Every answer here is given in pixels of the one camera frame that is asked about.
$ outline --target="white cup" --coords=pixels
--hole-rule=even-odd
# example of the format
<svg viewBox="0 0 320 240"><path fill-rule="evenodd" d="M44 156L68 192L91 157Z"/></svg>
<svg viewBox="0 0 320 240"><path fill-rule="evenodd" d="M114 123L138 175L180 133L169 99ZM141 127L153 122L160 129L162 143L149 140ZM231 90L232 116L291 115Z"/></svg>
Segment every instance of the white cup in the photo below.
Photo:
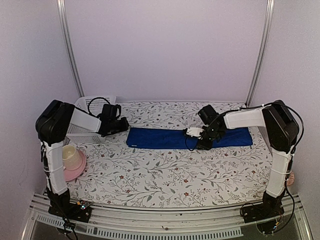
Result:
<svg viewBox="0 0 320 240"><path fill-rule="evenodd" d="M72 145L65 145L62 148L62 160L65 169L69 171L78 169L82 163L78 150Z"/></svg>

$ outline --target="white backdrop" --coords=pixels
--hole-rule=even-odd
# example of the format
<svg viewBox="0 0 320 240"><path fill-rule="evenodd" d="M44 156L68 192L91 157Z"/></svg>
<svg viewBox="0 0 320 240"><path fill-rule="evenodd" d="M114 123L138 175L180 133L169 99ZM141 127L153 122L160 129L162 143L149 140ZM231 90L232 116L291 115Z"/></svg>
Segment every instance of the white backdrop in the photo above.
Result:
<svg viewBox="0 0 320 240"><path fill-rule="evenodd" d="M267 1L68 0L65 5L87 96L246 100Z"/></svg>

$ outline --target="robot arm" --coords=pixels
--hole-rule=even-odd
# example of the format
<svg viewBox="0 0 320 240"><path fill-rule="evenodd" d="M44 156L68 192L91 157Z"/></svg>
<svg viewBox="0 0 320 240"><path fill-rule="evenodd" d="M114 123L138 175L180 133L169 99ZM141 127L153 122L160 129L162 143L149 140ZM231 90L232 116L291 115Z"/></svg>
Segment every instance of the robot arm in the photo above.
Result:
<svg viewBox="0 0 320 240"><path fill-rule="evenodd" d="M281 199L285 194L285 181L290 176L299 125L288 107L277 100L253 109L237 109L218 114L210 105L199 111L204 124L197 144L198 149L209 150L214 139L220 139L227 129L265 127L271 147L272 166L269 182L263 194L262 205L243 208L245 222L270 218L283 213Z"/></svg>
<svg viewBox="0 0 320 240"><path fill-rule="evenodd" d="M119 105L105 104L102 113L96 117L73 104L53 100L38 118L35 128L41 141L41 160L51 205L49 213L88 222L90 208L70 203L70 192L64 177L63 140L70 124L102 136L128 130L127 119L122 117L118 120L118 110L121 110Z"/></svg>

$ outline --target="vent grille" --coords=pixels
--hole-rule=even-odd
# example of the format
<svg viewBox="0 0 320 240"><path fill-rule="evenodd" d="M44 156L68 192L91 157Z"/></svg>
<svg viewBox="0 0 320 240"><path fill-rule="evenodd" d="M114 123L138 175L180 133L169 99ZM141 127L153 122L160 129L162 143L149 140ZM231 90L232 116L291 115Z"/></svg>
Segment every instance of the vent grille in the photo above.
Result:
<svg viewBox="0 0 320 240"><path fill-rule="evenodd" d="M64 221L55 216L47 216L45 214L38 213L36 217L37 221L48 224L56 228L63 228ZM236 237L242 237L240 227L230 228L220 231L211 231L205 233L135 233L107 230L101 227L87 226L86 230L76 232L81 234L102 237L109 240L223 240L233 239Z"/></svg>

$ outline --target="blue towel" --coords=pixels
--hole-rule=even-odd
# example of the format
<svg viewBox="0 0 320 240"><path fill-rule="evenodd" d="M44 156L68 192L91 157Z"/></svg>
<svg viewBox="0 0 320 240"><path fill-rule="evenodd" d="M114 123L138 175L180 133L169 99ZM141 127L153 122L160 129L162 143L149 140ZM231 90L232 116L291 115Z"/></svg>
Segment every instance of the blue towel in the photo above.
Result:
<svg viewBox="0 0 320 240"><path fill-rule="evenodd" d="M152 129L131 127L126 144L138 149L193 149L198 139L186 136L182 130ZM239 147L252 145L247 127L228 129L219 142L213 141L213 148Z"/></svg>

